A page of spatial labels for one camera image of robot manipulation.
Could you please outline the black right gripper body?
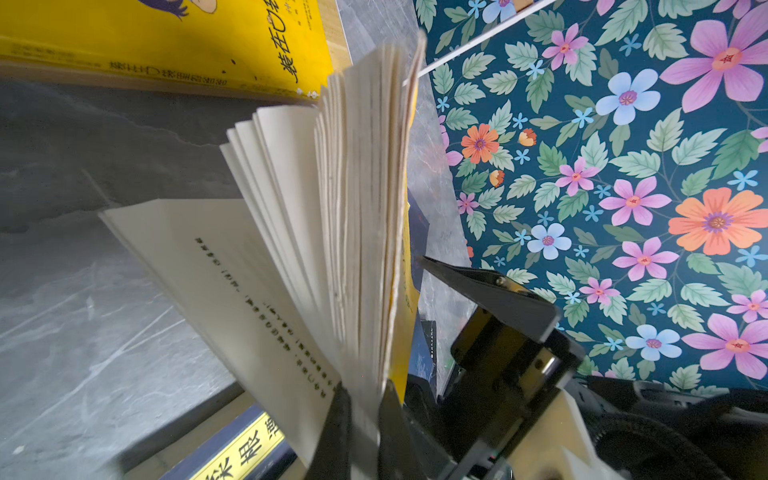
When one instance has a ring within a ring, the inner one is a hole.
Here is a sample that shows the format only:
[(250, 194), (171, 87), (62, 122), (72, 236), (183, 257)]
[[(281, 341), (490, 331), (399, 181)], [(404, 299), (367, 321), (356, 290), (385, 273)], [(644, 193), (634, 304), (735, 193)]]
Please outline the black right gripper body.
[(474, 313), (451, 346), (455, 361), (438, 414), (454, 461), (449, 479), (484, 469), (495, 474), (584, 359), (555, 326), (553, 303), (492, 270), (429, 257), (424, 270), (473, 302)]

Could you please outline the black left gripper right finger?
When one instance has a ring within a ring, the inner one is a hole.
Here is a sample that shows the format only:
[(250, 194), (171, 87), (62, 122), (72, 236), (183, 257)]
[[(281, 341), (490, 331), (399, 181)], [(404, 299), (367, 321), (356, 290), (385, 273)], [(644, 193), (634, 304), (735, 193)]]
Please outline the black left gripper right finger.
[(377, 474), (381, 480), (425, 480), (394, 383), (386, 382), (378, 412)]

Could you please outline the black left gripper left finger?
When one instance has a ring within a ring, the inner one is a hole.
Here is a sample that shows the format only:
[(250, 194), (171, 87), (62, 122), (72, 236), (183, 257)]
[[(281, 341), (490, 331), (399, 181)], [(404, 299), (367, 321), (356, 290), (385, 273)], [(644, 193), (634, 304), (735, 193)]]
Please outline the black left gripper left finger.
[(305, 480), (351, 479), (352, 425), (352, 400), (339, 383)]

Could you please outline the yellow cartoon cover book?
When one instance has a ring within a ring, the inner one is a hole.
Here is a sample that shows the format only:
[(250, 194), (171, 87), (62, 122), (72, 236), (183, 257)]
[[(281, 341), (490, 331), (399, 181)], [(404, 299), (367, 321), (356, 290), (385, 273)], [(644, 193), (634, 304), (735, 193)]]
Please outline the yellow cartoon cover book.
[(236, 199), (158, 199), (102, 221), (309, 463), (338, 387), (374, 431), (403, 393), (419, 294), (407, 157), (424, 45), (371, 51), (313, 106), (261, 107), (221, 153)]

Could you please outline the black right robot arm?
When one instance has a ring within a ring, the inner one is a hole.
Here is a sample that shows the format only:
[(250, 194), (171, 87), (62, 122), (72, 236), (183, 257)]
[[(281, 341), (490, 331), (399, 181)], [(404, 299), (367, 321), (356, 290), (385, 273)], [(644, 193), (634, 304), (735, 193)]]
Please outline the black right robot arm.
[(426, 419), (455, 477), (766, 477), (765, 392), (696, 396), (642, 381), (578, 380), (586, 355), (557, 329), (554, 304), (494, 271), (429, 257), (421, 265), (476, 306)]

